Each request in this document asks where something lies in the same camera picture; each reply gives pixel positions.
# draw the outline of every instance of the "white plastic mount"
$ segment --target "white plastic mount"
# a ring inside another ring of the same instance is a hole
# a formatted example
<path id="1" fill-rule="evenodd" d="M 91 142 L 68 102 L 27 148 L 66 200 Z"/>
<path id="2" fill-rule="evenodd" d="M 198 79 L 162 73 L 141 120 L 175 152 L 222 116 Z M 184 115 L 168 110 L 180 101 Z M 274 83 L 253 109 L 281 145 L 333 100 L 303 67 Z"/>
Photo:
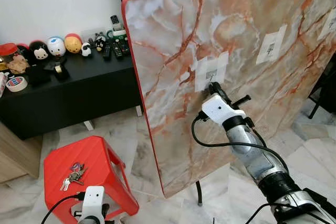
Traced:
<path id="1" fill-rule="evenodd" d="M 211 95 L 211 97 L 202 104 L 202 111 L 209 116 L 212 121 L 220 125 L 227 119 L 237 115 L 246 118 L 246 114 L 243 110 L 232 109 L 217 93 Z"/>
<path id="2" fill-rule="evenodd" d="M 105 223 L 104 217 L 101 213 L 104 198 L 103 186 L 88 186 L 85 191 L 82 216 L 79 221 L 84 220 L 85 217 L 95 216 L 99 219 L 101 224 Z"/>

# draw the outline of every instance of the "marble-patterned board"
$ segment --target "marble-patterned board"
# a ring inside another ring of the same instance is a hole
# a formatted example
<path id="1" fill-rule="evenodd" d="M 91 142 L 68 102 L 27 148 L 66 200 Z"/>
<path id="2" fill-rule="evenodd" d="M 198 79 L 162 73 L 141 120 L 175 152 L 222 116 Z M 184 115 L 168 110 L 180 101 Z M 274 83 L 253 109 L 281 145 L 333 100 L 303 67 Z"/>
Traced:
<path id="1" fill-rule="evenodd" d="M 336 50 L 336 0 L 123 0 L 123 18 L 161 184 L 170 197 L 232 161 L 194 143 L 210 77 L 266 138 L 293 122 Z M 200 139 L 226 141 L 212 122 Z"/>

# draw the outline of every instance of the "keys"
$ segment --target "keys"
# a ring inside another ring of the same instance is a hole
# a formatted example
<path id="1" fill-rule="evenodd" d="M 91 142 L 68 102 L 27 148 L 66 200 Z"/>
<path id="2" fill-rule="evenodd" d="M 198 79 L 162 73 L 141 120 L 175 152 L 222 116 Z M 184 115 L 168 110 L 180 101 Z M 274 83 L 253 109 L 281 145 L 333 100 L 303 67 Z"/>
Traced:
<path id="1" fill-rule="evenodd" d="M 68 190 L 69 185 L 70 185 L 70 180 L 69 180 L 69 178 L 66 178 L 66 179 L 63 180 L 63 184 L 62 184 L 62 186 L 59 190 L 60 191 L 66 191 L 66 190 Z"/>
<path id="2" fill-rule="evenodd" d="M 84 185 L 82 181 L 79 181 L 81 177 L 83 176 L 84 172 L 87 170 L 87 167 L 84 168 L 84 164 L 80 164 L 79 162 L 74 163 L 74 165 L 70 168 L 72 170 L 72 173 L 69 174 L 69 176 L 63 180 L 63 184 L 60 188 L 62 191 L 68 190 L 69 185 L 72 182 L 75 182 L 79 185 Z"/>

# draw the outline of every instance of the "tape roll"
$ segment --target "tape roll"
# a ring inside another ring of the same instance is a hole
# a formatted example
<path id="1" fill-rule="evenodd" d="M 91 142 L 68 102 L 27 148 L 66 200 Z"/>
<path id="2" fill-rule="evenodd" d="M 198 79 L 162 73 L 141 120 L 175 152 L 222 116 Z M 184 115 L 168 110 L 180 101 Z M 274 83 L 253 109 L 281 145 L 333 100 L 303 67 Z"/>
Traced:
<path id="1" fill-rule="evenodd" d="M 55 66 L 55 70 L 57 73 L 62 73 L 62 67 L 60 65 Z"/>
<path id="2" fill-rule="evenodd" d="M 25 89 L 27 85 L 28 85 L 28 82 L 22 76 L 14 77 L 10 79 L 9 81 L 7 81 L 6 83 L 6 87 L 11 92 L 21 91 L 22 89 Z"/>

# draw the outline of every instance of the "red plastic stool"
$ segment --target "red plastic stool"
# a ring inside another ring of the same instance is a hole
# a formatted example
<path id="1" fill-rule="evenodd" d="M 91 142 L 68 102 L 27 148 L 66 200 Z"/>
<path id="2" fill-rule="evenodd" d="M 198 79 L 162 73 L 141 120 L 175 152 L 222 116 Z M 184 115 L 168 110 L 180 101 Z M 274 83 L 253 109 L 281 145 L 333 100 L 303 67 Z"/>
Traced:
<path id="1" fill-rule="evenodd" d="M 72 182 L 67 191 L 61 191 L 63 180 L 69 176 L 70 168 L 76 162 L 88 168 L 80 179 L 84 185 Z M 120 167 L 126 186 L 116 175 L 111 162 Z M 122 212 L 127 212 L 130 216 L 135 215 L 139 210 L 139 205 L 131 194 L 124 168 L 124 162 L 99 136 L 87 137 L 52 151 L 44 160 L 45 201 L 48 209 L 64 197 L 85 191 L 88 186 L 103 186 L 105 194 L 120 206 L 120 209 L 108 214 L 106 220 Z M 71 214 L 71 207 L 78 202 L 73 198 L 68 199 L 55 208 L 53 213 L 63 223 L 76 224 L 77 220 Z"/>

